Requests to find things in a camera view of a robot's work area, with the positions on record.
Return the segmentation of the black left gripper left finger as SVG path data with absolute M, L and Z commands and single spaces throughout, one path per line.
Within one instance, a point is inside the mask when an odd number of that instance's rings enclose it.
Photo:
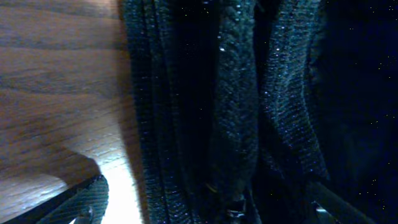
M 108 182 L 96 175 L 4 224 L 100 224 L 108 200 Z

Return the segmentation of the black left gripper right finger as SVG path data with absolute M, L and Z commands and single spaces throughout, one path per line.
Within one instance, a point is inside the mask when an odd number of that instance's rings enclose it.
M 306 184 L 306 194 L 311 201 L 323 207 L 341 223 L 376 224 L 374 220 L 319 182 L 308 182 Z

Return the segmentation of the black sparkly cardigan pearl buttons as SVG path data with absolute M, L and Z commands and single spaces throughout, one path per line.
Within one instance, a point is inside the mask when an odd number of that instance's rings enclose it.
M 397 2 L 124 2 L 151 223 L 397 222 Z

